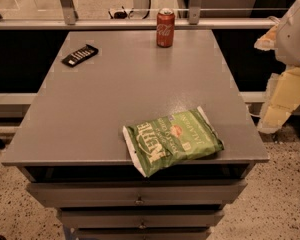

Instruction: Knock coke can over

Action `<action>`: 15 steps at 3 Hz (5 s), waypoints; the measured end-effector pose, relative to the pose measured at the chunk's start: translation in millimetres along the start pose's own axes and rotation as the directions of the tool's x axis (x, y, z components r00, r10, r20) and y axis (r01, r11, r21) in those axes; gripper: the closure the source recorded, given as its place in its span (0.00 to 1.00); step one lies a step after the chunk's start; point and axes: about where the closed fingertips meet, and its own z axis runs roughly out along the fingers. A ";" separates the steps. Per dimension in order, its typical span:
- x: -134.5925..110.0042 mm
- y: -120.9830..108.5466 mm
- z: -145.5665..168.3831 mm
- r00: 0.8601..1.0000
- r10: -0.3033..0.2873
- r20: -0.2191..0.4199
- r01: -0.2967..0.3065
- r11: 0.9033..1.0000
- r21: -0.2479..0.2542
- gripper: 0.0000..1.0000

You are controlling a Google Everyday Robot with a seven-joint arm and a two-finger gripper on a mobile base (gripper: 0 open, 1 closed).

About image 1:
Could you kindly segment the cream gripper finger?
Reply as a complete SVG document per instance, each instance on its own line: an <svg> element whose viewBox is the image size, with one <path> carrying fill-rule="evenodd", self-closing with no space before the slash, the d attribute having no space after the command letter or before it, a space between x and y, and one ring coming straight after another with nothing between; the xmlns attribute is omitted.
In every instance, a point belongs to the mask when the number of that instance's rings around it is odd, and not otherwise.
<svg viewBox="0 0 300 240"><path fill-rule="evenodd" d="M300 106L300 67L288 67L268 81L268 97L262 105L257 130L272 134L282 128Z"/></svg>
<svg viewBox="0 0 300 240"><path fill-rule="evenodd" d="M254 44L254 47L262 51L273 50L275 48L277 29L277 25L269 29L264 35L257 39L257 41Z"/></svg>

